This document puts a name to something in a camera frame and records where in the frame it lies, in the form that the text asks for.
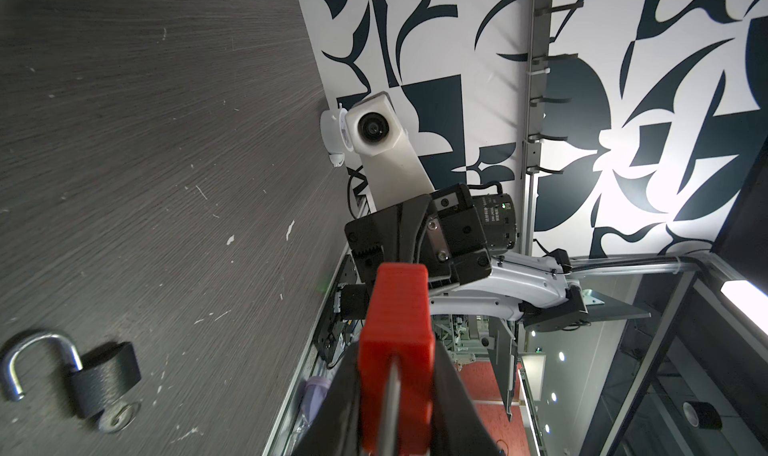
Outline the black padlock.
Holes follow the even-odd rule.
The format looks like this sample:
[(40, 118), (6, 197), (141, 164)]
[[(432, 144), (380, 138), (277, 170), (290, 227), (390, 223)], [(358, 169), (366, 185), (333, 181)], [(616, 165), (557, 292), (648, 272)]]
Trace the black padlock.
[(8, 400), (19, 402), (25, 398), (17, 362), (23, 352), (39, 343), (51, 343), (57, 348), (65, 368), (66, 389), (78, 418), (93, 421), (104, 434), (119, 433), (135, 420), (141, 403), (125, 400), (142, 379), (134, 345), (109, 343), (83, 358), (74, 340), (55, 330), (28, 332), (2, 352), (1, 384)]

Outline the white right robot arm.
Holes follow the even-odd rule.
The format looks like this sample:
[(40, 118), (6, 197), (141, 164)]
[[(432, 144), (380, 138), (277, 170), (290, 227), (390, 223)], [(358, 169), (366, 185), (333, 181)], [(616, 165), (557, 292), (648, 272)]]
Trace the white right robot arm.
[(423, 194), (345, 227), (367, 313), (383, 263), (420, 264), (433, 315), (476, 315), (527, 330), (572, 330), (595, 322), (649, 317), (649, 312), (592, 290), (574, 276), (565, 251), (544, 257), (513, 252), (515, 211), (503, 192), (473, 196), (465, 184)]

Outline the red padlock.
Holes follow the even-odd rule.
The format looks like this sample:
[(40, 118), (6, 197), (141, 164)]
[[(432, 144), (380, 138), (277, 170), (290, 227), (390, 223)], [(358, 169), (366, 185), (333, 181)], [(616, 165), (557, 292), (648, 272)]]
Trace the red padlock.
[(422, 455), (431, 440), (435, 336), (421, 264), (383, 263), (359, 340), (362, 446), (376, 453), (385, 385), (392, 362), (400, 372), (397, 453)]

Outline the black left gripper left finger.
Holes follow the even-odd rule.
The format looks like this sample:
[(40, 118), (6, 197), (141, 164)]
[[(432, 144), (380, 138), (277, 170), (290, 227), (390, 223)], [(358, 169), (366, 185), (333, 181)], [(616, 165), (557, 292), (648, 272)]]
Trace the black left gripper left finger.
[(346, 350), (317, 416), (292, 455), (361, 454), (358, 353), (358, 343), (352, 343)]

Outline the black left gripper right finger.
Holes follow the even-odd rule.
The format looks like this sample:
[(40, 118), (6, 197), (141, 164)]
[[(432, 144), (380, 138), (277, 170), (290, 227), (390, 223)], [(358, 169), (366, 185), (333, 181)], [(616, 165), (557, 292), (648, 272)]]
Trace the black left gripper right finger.
[(431, 455), (501, 455), (440, 343), (435, 347), (433, 404)]

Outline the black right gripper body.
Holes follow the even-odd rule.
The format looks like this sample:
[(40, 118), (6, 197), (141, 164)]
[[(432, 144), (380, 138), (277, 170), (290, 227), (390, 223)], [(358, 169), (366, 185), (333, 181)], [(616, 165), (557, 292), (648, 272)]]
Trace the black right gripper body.
[(360, 280), (374, 286), (384, 263), (421, 264), (431, 288), (463, 286), (491, 274), (481, 198), (465, 184), (413, 197), (346, 224)]

